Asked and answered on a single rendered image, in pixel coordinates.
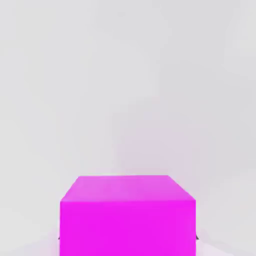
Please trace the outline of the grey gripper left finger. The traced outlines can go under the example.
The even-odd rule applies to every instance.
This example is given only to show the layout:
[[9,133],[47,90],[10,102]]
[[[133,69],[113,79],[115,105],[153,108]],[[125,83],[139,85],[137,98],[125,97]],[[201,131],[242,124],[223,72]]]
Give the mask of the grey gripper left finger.
[[44,256],[60,256],[60,238],[50,237],[45,242]]

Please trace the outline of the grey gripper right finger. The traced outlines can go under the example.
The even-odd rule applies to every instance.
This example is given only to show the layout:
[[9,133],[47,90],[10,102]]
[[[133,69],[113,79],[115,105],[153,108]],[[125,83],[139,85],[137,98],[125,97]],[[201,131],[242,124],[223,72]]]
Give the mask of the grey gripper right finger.
[[200,238],[196,235],[196,256],[211,256],[211,255],[212,255],[211,246],[201,241]]

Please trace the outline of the small magenta cube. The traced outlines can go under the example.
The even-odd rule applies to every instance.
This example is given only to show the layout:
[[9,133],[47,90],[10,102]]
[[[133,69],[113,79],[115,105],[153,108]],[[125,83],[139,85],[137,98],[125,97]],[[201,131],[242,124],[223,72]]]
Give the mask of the small magenta cube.
[[80,176],[59,236],[59,256],[196,256],[196,200],[167,175]]

